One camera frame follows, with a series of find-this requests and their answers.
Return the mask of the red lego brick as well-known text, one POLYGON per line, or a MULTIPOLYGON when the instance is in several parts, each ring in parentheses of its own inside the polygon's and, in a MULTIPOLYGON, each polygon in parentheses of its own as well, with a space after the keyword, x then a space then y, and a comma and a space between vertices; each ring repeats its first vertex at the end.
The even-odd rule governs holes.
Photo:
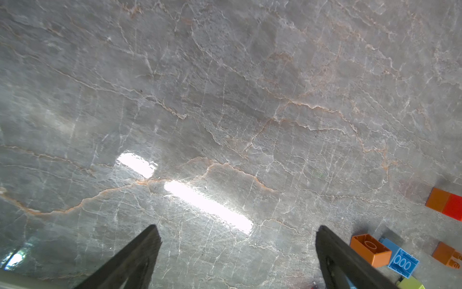
POLYGON ((455 220, 462 221, 462 197, 450 194, 442 213, 455 220))

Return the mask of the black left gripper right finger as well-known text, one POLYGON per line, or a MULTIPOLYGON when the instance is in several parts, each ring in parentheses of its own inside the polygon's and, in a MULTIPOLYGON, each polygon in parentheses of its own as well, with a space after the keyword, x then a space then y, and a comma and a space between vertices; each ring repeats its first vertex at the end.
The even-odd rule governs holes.
POLYGON ((357 289, 397 289, 398 287, 368 264, 328 226, 316 233, 316 253, 326 288, 348 289, 350 280, 357 289))

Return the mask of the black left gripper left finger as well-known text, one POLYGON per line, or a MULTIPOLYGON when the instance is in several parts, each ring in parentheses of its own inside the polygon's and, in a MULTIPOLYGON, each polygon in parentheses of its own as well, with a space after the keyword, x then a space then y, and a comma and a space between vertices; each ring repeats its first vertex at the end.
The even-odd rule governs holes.
POLYGON ((149 225, 77 288, 147 289, 161 245, 157 227, 149 225))

